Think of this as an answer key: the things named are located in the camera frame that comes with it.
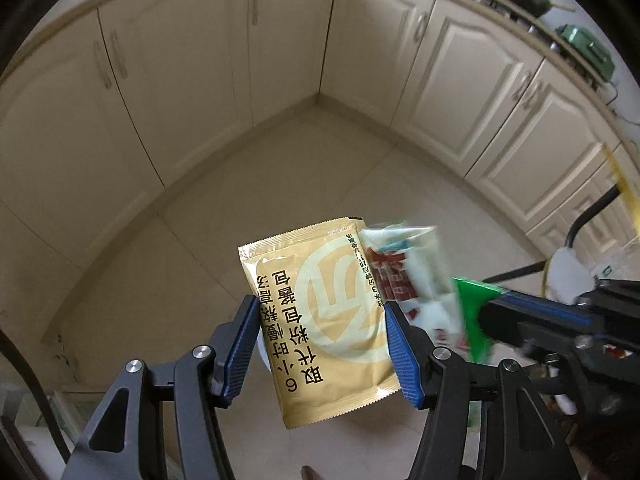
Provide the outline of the green checkered clear wrapper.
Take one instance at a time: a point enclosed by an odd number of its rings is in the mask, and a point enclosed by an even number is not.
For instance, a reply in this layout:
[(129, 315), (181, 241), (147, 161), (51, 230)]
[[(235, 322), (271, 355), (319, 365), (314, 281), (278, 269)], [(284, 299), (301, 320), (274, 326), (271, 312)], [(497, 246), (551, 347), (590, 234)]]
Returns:
[(462, 302), (436, 226), (370, 226), (359, 237), (384, 301), (397, 302), (409, 324), (436, 346), (474, 363), (491, 361), (492, 343), (472, 334), (471, 309)]

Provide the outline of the yellow sauce packet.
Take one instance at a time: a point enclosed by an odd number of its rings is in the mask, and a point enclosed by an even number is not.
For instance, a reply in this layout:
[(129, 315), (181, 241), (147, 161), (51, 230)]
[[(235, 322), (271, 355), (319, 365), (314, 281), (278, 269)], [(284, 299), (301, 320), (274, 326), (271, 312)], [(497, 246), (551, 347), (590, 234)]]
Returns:
[(323, 422), (399, 391), (382, 294), (343, 217), (238, 249), (260, 302), (262, 341), (284, 426)]

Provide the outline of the cream kitchen cabinets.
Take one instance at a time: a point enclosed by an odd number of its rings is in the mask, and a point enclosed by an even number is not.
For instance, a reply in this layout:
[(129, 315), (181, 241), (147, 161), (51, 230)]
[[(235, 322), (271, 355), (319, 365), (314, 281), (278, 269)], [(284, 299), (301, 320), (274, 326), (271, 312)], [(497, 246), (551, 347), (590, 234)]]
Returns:
[(146, 206), (315, 96), (400, 134), (531, 240), (639, 168), (565, 64), (472, 0), (88, 0), (1, 84), (1, 203), (85, 269)]

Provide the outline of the green electric cooker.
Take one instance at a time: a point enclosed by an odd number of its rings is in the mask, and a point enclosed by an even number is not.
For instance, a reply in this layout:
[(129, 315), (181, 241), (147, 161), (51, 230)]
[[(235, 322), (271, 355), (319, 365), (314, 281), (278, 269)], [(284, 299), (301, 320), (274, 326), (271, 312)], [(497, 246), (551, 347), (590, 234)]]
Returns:
[(570, 44), (605, 82), (611, 81), (615, 72), (611, 53), (589, 29), (565, 24), (555, 29), (555, 32)]

